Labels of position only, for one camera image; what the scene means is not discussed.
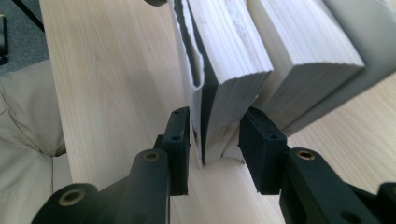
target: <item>black mechanical part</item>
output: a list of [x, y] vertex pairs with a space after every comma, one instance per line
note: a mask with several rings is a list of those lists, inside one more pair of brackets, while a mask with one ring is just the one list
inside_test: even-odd
[[189, 131], [189, 108], [173, 111], [164, 135], [136, 155], [127, 177], [100, 192], [90, 184], [60, 189], [33, 223], [169, 223], [169, 196], [188, 192]]
[[302, 216], [285, 217], [288, 223], [379, 223], [317, 152], [292, 149], [285, 172], [288, 181], [282, 187], [282, 212], [292, 214], [298, 203], [304, 209]]
[[52, 194], [32, 223], [87, 223], [86, 217], [97, 192], [97, 188], [90, 184], [64, 187]]
[[115, 223], [169, 223], [168, 157], [161, 149], [137, 154], [122, 192]]
[[257, 191], [279, 194], [287, 138], [259, 109], [250, 108], [240, 122], [239, 147]]
[[160, 7], [166, 3], [166, 0], [145, 0], [145, 1], [154, 7]]
[[349, 185], [361, 202], [381, 223], [392, 224], [396, 220], [396, 183], [384, 183], [376, 195]]
[[3, 14], [0, 14], [0, 65], [8, 62], [8, 40], [7, 21]]
[[21, 0], [12, 0], [17, 7], [27, 16], [29, 19], [40, 29], [42, 32], [45, 33], [43, 23], [38, 19], [38, 17], [33, 13], [29, 7], [27, 7]]
[[171, 178], [171, 196], [188, 194], [190, 158], [190, 110], [183, 107], [172, 112], [161, 149], [168, 154]]
[[286, 137], [258, 109], [240, 123], [239, 146], [258, 192], [280, 193], [286, 223], [394, 223], [396, 183], [373, 195], [343, 182], [315, 151], [289, 149]]

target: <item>wooden surface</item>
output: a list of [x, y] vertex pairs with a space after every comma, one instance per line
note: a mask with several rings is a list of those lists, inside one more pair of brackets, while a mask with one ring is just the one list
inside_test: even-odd
[[[125, 176], [134, 155], [185, 105], [168, 7], [140, 0], [41, 0], [75, 182], [99, 189]], [[338, 174], [375, 192], [396, 179], [396, 76], [313, 123], [291, 147], [320, 152]], [[283, 223], [278, 198], [256, 193], [246, 165], [198, 168], [172, 223]]]

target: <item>light wooden board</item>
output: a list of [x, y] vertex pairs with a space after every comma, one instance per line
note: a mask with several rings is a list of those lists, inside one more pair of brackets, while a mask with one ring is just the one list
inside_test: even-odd
[[[170, 111], [185, 104], [168, 7], [121, 0], [41, 6], [73, 180], [101, 189], [127, 174], [134, 154], [151, 147]], [[290, 145], [317, 149], [341, 177], [370, 191], [395, 180], [395, 83], [389, 78]], [[277, 197], [259, 196], [239, 161], [200, 170], [191, 153], [190, 162], [190, 195], [172, 199], [171, 223], [283, 223]]]
[[74, 181], [129, 173], [185, 105], [171, 17], [144, 1], [41, 1]]

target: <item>screw hole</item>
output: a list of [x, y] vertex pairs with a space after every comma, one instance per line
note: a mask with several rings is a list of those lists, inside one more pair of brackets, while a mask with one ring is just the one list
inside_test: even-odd
[[315, 159], [315, 155], [308, 151], [298, 151], [297, 156], [306, 161], [312, 161]]
[[59, 205], [66, 207], [79, 203], [85, 197], [85, 189], [70, 189], [59, 199]]
[[145, 161], [156, 161], [160, 158], [160, 154], [156, 152], [149, 152], [144, 156]]
[[342, 211], [341, 212], [341, 217], [349, 222], [349, 223], [353, 223], [353, 224], [359, 224], [361, 223], [361, 219], [354, 213], [351, 213], [349, 211]]

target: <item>book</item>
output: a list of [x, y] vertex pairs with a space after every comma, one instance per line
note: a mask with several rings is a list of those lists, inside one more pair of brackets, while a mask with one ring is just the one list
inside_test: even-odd
[[272, 65], [243, 1], [170, 5], [195, 142], [206, 164], [221, 157]]
[[274, 65], [253, 106], [284, 129], [364, 63], [332, 13], [318, 0], [250, 0], [247, 8]]
[[395, 0], [324, 0], [324, 3], [354, 43], [365, 69], [284, 128], [287, 135], [297, 133], [396, 71]]
[[320, 0], [174, 0], [171, 8], [202, 164], [243, 159], [238, 124], [251, 105], [287, 130], [364, 71]]

